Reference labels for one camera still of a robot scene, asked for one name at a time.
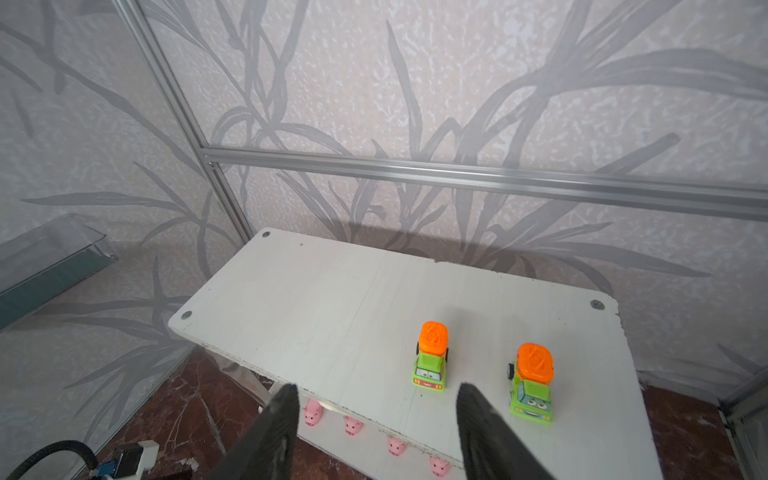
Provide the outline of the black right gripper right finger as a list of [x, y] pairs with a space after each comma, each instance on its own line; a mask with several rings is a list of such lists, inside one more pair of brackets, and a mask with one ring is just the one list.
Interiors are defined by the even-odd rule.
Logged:
[[456, 418], [467, 479], [554, 479], [474, 385], [460, 385]]

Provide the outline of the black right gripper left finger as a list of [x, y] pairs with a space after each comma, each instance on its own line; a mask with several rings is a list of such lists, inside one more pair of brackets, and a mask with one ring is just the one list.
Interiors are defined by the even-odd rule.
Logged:
[[210, 479], [290, 479], [300, 417], [297, 386], [283, 385]]

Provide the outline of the pink pig toy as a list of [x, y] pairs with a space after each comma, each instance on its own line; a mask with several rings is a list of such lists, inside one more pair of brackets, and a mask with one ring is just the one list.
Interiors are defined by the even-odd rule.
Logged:
[[363, 427], [364, 423], [362, 421], [350, 416], [344, 416], [344, 431], [347, 435], [356, 436], [361, 432]]
[[392, 436], [387, 437], [387, 447], [388, 452], [395, 457], [401, 456], [407, 450], [405, 442]]
[[435, 456], [429, 457], [430, 471], [438, 478], [444, 478], [451, 470], [451, 464], [448, 461]]
[[305, 424], [310, 427], [316, 426], [324, 414], [323, 405], [315, 399], [309, 399], [304, 408]]

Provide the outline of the green truck orange load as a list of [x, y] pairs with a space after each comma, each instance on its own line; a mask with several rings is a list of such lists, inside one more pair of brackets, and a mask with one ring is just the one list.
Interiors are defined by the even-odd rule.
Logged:
[[436, 321], [425, 322], [420, 330], [412, 384], [438, 392], [446, 390], [449, 330]]
[[553, 406], [550, 382], [554, 378], [551, 352], [544, 346], [523, 343], [515, 361], [508, 364], [510, 412], [520, 418], [550, 425]]

